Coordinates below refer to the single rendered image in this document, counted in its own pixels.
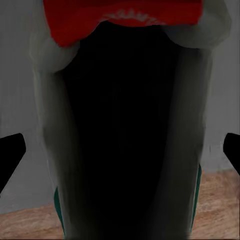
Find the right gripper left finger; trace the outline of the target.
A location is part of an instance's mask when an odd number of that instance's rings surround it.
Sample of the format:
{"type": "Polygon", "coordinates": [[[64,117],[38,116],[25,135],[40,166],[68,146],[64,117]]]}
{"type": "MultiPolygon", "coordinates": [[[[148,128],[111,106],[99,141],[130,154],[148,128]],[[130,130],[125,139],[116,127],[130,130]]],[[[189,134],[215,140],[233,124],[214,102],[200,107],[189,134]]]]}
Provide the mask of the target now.
{"type": "Polygon", "coordinates": [[[0,193],[26,152],[21,133],[0,138],[0,193]]]}

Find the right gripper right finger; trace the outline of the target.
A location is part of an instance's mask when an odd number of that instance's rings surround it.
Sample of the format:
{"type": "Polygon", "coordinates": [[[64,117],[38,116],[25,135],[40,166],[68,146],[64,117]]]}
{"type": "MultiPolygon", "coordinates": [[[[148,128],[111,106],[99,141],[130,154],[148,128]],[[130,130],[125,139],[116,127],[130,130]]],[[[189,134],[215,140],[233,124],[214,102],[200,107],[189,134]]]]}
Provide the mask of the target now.
{"type": "Polygon", "coordinates": [[[240,174],[240,135],[228,133],[224,141],[223,151],[240,174]]]}

